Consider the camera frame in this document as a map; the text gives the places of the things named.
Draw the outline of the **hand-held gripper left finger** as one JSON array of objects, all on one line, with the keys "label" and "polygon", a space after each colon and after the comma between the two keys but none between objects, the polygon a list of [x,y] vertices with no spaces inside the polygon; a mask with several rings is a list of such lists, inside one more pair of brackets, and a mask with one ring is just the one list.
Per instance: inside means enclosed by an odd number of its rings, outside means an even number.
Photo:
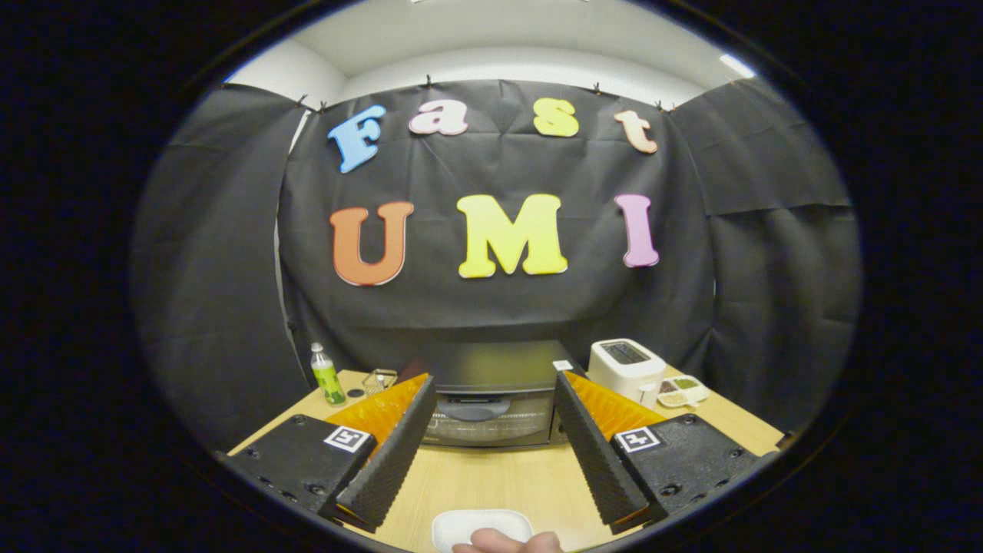
[{"label": "hand-held gripper left finger", "polygon": [[288,502],[375,532],[386,519],[435,410],[427,373],[326,419],[295,414],[222,461]]}]

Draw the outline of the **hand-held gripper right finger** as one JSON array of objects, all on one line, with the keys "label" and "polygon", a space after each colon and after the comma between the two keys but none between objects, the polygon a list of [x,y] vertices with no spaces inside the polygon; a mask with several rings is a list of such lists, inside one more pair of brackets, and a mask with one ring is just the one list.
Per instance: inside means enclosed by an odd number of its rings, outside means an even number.
[{"label": "hand-held gripper right finger", "polygon": [[717,499],[776,454],[776,430],[709,392],[649,409],[572,372],[556,409],[601,522],[613,533],[657,524]]}]

